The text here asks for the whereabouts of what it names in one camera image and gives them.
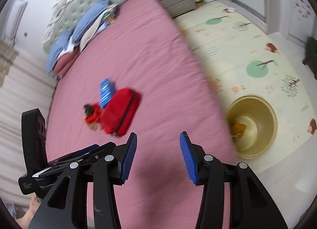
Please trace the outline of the left hand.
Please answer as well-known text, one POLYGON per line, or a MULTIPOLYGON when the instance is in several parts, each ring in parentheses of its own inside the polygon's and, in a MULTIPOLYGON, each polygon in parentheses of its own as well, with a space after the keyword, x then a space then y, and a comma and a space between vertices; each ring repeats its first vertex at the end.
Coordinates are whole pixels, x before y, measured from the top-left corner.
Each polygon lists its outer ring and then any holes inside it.
POLYGON ((27 210, 27 212, 21 218, 16 219, 17 224, 22 229, 29 228, 30 222, 32 221, 39 206, 40 206, 40 202, 39 202, 36 194, 33 194, 32 198, 30 200, 29 209, 27 210))

